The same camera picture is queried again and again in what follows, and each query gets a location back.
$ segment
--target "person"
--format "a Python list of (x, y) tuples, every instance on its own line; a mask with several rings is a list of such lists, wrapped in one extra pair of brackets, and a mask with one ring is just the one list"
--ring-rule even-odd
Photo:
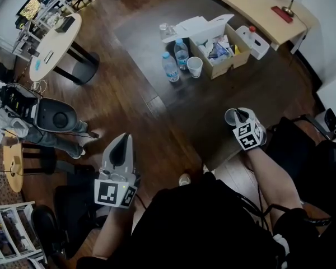
[(132, 234), (133, 206), (112, 208), (92, 256), (80, 258), (77, 268), (312, 268), (319, 235), (305, 220), (292, 179), (260, 147), (246, 154), (267, 204), (287, 210), (271, 210), (273, 234), (256, 224), (236, 192), (212, 173), (196, 184), (185, 174), (180, 185), (186, 185), (158, 192)]
[[(5, 84), (0, 82), (0, 89), (3, 86)], [(85, 154), (83, 147), (76, 142), (65, 140), (50, 132), (41, 131), (30, 124), (27, 124), (29, 126), (28, 132), (25, 132), (22, 128), (13, 128), (11, 125), (12, 120), (13, 118), (9, 117), (1, 107), (0, 100), (0, 143), (4, 146), (13, 146), (23, 141), (29, 141), (41, 146), (55, 147), (56, 149), (63, 150), (74, 159), (78, 159)], [(87, 123), (79, 121), (73, 132), (87, 132), (87, 128)], [(4, 136), (6, 131), (24, 137), (6, 137)]]

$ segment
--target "gray pants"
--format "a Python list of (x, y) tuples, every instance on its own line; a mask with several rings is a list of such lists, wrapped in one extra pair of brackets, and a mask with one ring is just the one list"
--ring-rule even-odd
[[(87, 124), (79, 121), (72, 132), (87, 132)], [(76, 142), (65, 140), (51, 132), (39, 131), (35, 127), (29, 129), (29, 133), (24, 137), (24, 140), (40, 146), (54, 147), (55, 149), (63, 150), (71, 157), (79, 157), (83, 150)]]

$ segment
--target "hardwood floor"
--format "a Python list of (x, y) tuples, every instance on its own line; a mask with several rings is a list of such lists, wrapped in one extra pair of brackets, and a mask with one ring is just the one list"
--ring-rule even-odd
[[(146, 205), (149, 205), (157, 191), (176, 187), (178, 177), (183, 172), (189, 172), (193, 180), (199, 178), (202, 166), (199, 156), (172, 121), (160, 97), (113, 32), (136, 13), (162, 1), (165, 0), (93, 1), (79, 12), (83, 23), (76, 42), (87, 51), (99, 54), (101, 64), (97, 74), (85, 86), (76, 86), (54, 72), (45, 79), (48, 88), (44, 96), (71, 104), (79, 118), (88, 121), (90, 130), (101, 136), (94, 141), (80, 138), (80, 143), (87, 143), (88, 150), (84, 158), (75, 162), (92, 164), (98, 170), (102, 152), (110, 141), (123, 132), (132, 134), (137, 153), (137, 168), (142, 174), (139, 195)], [(288, 53), (284, 47), (279, 52)], [(286, 54), (286, 57), (288, 62), (290, 56)], [(73, 65), (73, 58), (66, 55), (58, 66), (70, 71)], [(18, 60), (16, 72), (21, 73), (25, 66), (26, 62)], [(316, 112), (309, 76), (297, 60), (291, 66), (300, 73), (306, 87), (304, 94), (286, 109), (285, 115), (295, 117), (302, 113)], [(26, 86), (29, 85), (27, 82), (31, 84), (27, 70), (21, 82)], [(73, 162), (65, 153), (58, 152), (58, 155), (60, 159)], [(29, 161), (26, 166), (34, 167), (35, 164)], [(229, 172), (230, 177), (224, 176), (224, 169)], [(241, 167), (238, 157), (232, 161), (231, 166), (224, 165), (219, 170), (220, 178), (249, 198), (251, 195), (251, 199), (256, 202), (256, 182), (252, 174)], [(29, 176), (24, 179), (22, 191), (26, 200), (52, 208), (54, 188), (65, 183), (64, 174)], [(139, 202), (136, 205), (135, 223), (143, 213)], [(91, 254), (97, 234), (97, 230), (91, 232), (75, 257), (65, 261), (69, 268), (75, 268), (78, 258)]]

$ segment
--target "round table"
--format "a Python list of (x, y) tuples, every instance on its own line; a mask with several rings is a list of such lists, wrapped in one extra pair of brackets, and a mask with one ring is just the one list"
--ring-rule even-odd
[[(5, 133), (6, 137), (15, 137), (13, 134), (8, 132)], [(21, 168), (17, 173), (11, 173), (10, 171), (11, 162), (14, 156), (18, 156), (21, 164)], [(22, 188), (22, 184), (24, 182), (24, 158), (22, 157), (22, 145), (18, 143), (13, 146), (4, 146), (4, 170), (7, 181), (11, 189), (14, 192), (20, 192)]]
[[(64, 76), (65, 78), (73, 81), (77, 85), (83, 85), (87, 83), (97, 72), (100, 64), (100, 58), (96, 53), (86, 52), (80, 45), (78, 45), (74, 39), (76, 38), (82, 19), (79, 14), (71, 14), (67, 17), (73, 17), (74, 22), (64, 33), (56, 32), (56, 26), (54, 26), (43, 37), (41, 43), (36, 49), (39, 52), (39, 56), (32, 57), (30, 64), (30, 79), (33, 82), (42, 80), (52, 70), (56, 73)], [(51, 58), (45, 63), (45, 58), (53, 52)], [(72, 73), (68, 73), (65, 70), (57, 67), (57, 64), (61, 61), (64, 55), (68, 53), (74, 59), (77, 60)], [(36, 69), (36, 63), (40, 61), (38, 69)]]

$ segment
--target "dark table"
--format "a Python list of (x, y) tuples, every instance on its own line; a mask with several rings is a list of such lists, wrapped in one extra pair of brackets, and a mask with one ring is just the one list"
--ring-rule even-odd
[[(189, 72), (181, 71), (180, 81), (170, 83), (161, 65), (161, 55), (166, 50), (172, 54), (174, 43), (162, 43), (159, 24), (176, 25), (199, 15), (209, 21), (226, 13), (227, 9), (212, 0), (169, 0), (115, 30), (175, 123), (211, 170), (240, 150), (232, 128), (224, 120), (227, 109), (250, 108), (268, 127), (279, 122), (302, 88), (298, 73), (273, 49), (259, 61), (250, 56), (247, 64), (214, 80), (205, 73), (195, 79)], [(229, 21), (234, 29), (242, 23), (239, 16)]]

